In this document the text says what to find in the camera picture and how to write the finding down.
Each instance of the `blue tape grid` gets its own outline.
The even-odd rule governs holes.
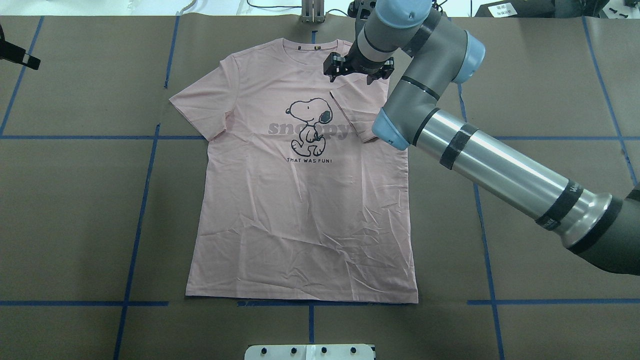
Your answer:
[[[593,46],[591,45],[591,35],[589,34],[589,26],[587,26],[587,20],[584,16],[582,17],[582,27],[584,28],[584,35],[587,38],[587,45],[589,47],[589,53],[591,54],[591,61],[593,61],[593,67],[596,70],[596,75],[598,76],[598,81],[600,82],[600,88],[602,88],[602,93],[604,94],[604,99],[607,102],[607,107],[609,108],[609,114],[611,115],[613,126],[616,129],[616,134],[618,135],[618,140],[620,141],[620,147],[622,148],[622,152],[625,156],[625,161],[627,162],[627,168],[629,169],[631,180],[633,180],[634,186],[635,186],[638,184],[638,180],[636,178],[636,172],[634,171],[634,168],[631,165],[631,161],[629,160],[629,153],[627,152],[627,146],[625,145],[625,141],[622,138],[622,133],[620,132],[620,126],[618,125],[618,119],[616,118],[616,113],[615,111],[613,111],[613,106],[611,106],[611,99],[609,98],[607,87],[604,85],[604,80],[602,80],[602,74],[600,73],[600,66],[598,66],[598,60],[596,59],[596,55],[593,52]]]
[[[467,120],[467,108],[465,107],[465,101],[462,97],[462,85],[458,84],[458,99],[460,100],[460,110],[462,112],[462,119],[465,122]],[[491,271],[491,259],[489,257],[489,246],[486,242],[486,229],[484,227],[484,216],[482,212],[482,204],[480,203],[480,191],[478,185],[474,183],[474,197],[476,198],[476,211],[480,220],[480,228],[482,231],[482,244],[484,249],[484,269],[486,271],[486,280],[489,285],[489,298],[488,304],[491,305],[493,315],[493,328],[495,330],[495,341],[498,346],[498,355],[500,360],[504,360],[504,346],[502,344],[502,331],[500,330],[500,317],[498,315],[498,304],[495,300],[495,288],[493,287],[493,274]]]
[[[33,48],[36,46],[36,41],[38,40],[38,35],[40,34],[40,29],[42,28],[42,22],[44,21],[44,16],[40,17],[38,21],[38,27],[36,28],[36,32],[33,34],[33,39],[31,39],[31,45],[29,46],[28,54],[33,53]],[[9,121],[9,114],[11,114],[11,108],[13,107],[13,102],[15,101],[15,97],[18,95],[18,89],[20,89],[20,83],[22,82],[22,77],[24,76],[24,71],[27,69],[26,66],[22,66],[20,70],[20,75],[18,75],[18,80],[15,82],[15,87],[13,88],[13,93],[11,94],[11,99],[9,100],[9,105],[6,107],[6,111],[4,112],[4,118],[2,120],[2,124],[0,125],[0,135],[4,133],[4,128],[6,127],[6,123]]]
[[[44,17],[41,17],[38,22],[38,27],[36,28],[34,37],[31,41],[31,46],[29,47],[29,53],[33,52],[33,48],[36,44],[38,34],[40,29],[42,28],[42,23],[44,21]],[[593,47],[591,45],[591,37],[589,35],[589,30],[586,24],[586,20],[582,18],[582,24],[584,26],[584,31],[589,47],[589,51],[591,53],[591,58],[593,60],[593,64],[595,67],[596,74],[598,76],[598,81],[600,82],[600,86],[604,93],[605,100],[607,102],[607,107],[609,108],[609,113],[611,115],[614,128],[616,129],[617,136],[496,136],[498,140],[577,140],[577,141],[619,141],[623,153],[625,155],[625,161],[627,162],[627,167],[630,172],[630,176],[634,181],[634,184],[637,184],[636,175],[633,169],[633,166],[630,163],[628,152],[625,146],[625,141],[639,141],[640,136],[622,136],[620,127],[618,125],[617,118],[615,116],[615,112],[611,106],[611,100],[609,98],[609,94],[604,85],[604,81],[602,79],[602,75],[600,73],[600,69],[598,66],[597,59],[595,58],[595,54],[593,52]],[[167,71],[166,78],[164,82],[164,87],[168,86],[168,81],[171,72],[172,60],[173,60],[173,52],[175,49],[175,42],[177,38],[177,31],[179,27],[179,16],[176,16],[174,29],[173,29],[173,38],[172,44],[169,54],[169,59],[167,63]],[[315,31],[312,32],[312,43],[315,43],[316,39]],[[136,238],[134,241],[134,250],[132,252],[131,264],[129,267],[129,276],[127,279],[127,288],[125,291],[125,299],[124,301],[38,301],[38,300],[0,300],[0,306],[118,306],[122,307],[122,313],[120,317],[120,326],[118,327],[118,338],[116,341],[116,349],[114,351],[114,359],[118,359],[120,346],[122,344],[122,336],[124,334],[124,325],[127,314],[127,308],[129,306],[168,306],[169,302],[153,302],[153,301],[129,301],[129,297],[131,294],[131,284],[133,271],[135,267],[135,261],[138,251],[138,245],[140,243],[140,232],[141,232],[141,224],[144,216],[144,211],[146,207],[146,201],[148,196],[148,184],[151,176],[151,171],[153,167],[153,162],[155,158],[157,142],[159,140],[204,140],[202,136],[190,136],[190,135],[159,135],[159,125],[156,127],[156,133],[154,136],[149,135],[3,135],[4,129],[6,127],[6,123],[9,119],[11,108],[19,91],[20,83],[24,76],[24,72],[26,67],[23,67],[20,71],[20,75],[16,82],[16,85],[13,89],[12,97],[10,99],[7,110],[4,114],[3,122],[0,126],[0,139],[2,140],[153,140],[152,153],[149,161],[149,167],[147,170],[147,178],[145,180],[145,191],[143,193],[143,200],[140,209],[140,215],[138,219],[138,227],[136,229]],[[460,108],[462,111],[463,118],[465,121],[467,120],[467,111],[465,107],[464,100],[462,98],[462,87],[458,85],[458,92],[460,97]],[[493,277],[491,272],[491,264],[489,251],[486,241],[486,232],[484,230],[484,218],[482,214],[482,205],[479,198],[478,187],[474,185],[474,194],[476,196],[476,207],[478,216],[481,223],[482,234],[483,234],[483,246],[484,246],[484,256],[485,256],[485,266],[488,278],[488,284],[490,288],[490,300],[469,300],[467,304],[469,306],[491,306],[494,317],[494,326],[496,331],[496,338],[499,348],[500,358],[504,359],[504,350],[502,346],[502,336],[500,333],[500,324],[497,306],[520,306],[520,305],[562,305],[562,304],[640,304],[640,299],[522,299],[522,300],[497,300],[495,298],[495,289],[493,287]],[[314,306],[401,306],[404,304],[385,304],[385,303],[366,303],[366,302],[322,302],[322,301],[287,301],[287,300],[260,300],[260,301],[239,301],[237,303],[239,307],[251,307],[251,306],[308,306],[309,312],[309,342],[315,342],[315,333],[314,333]]]
[[[168,301],[130,301],[128,306],[169,306]],[[2,300],[0,306],[124,306],[124,301]]]
[[[129,265],[129,276],[127,278],[127,288],[124,293],[124,301],[122,304],[122,312],[120,314],[120,326],[118,327],[118,337],[116,339],[115,350],[113,351],[113,359],[117,360],[120,356],[120,345],[122,344],[122,335],[124,333],[124,325],[127,319],[127,309],[129,308],[129,297],[131,296],[131,284],[133,283],[133,272],[136,268],[136,258],[138,257],[138,245],[140,244],[140,234],[142,233],[142,220],[145,216],[147,208],[147,197],[149,195],[149,181],[151,180],[151,171],[154,167],[156,158],[156,148],[158,145],[158,137],[160,134],[160,124],[156,126],[154,134],[154,143],[151,146],[151,156],[149,157],[149,166],[147,168],[147,178],[145,179],[145,189],[142,194],[142,204],[140,205],[140,214],[138,215],[138,226],[136,227],[136,238],[133,242],[133,251],[131,254],[131,263]]]

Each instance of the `metal bracket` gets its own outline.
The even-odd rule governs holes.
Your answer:
[[[302,0],[300,21],[309,24],[324,22],[324,0]]]
[[[244,360],[375,360],[376,347],[366,344],[253,345]]]

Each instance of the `t-shirt hem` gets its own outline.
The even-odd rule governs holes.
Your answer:
[[[204,290],[187,288],[186,296],[203,296],[203,297],[226,297],[233,299],[261,299],[261,300],[318,300],[318,301],[334,301],[334,302],[380,302],[386,304],[418,304],[418,293],[396,293],[396,296],[373,296],[372,293],[358,294],[358,298],[354,299],[352,293],[330,292],[331,297],[315,297],[313,295],[299,293],[285,293],[282,291],[271,291],[271,297],[265,297],[265,291],[242,291],[238,293],[233,290]]]

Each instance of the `cartoon dog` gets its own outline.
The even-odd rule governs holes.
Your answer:
[[[300,130],[300,141],[292,140],[291,148],[296,154],[309,157],[320,156],[324,152],[326,140],[316,129],[316,124],[327,124],[333,119],[333,112],[326,100],[319,97],[309,101],[296,101],[285,111],[294,118],[307,123]]]

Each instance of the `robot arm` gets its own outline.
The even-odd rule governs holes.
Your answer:
[[[626,199],[595,194],[436,107],[451,82],[463,83],[484,58],[484,45],[442,19],[425,0],[379,0],[345,58],[332,54],[324,73],[387,78],[401,48],[412,62],[373,132],[397,149],[426,151],[560,235],[563,245],[608,272],[640,275],[640,188]]]

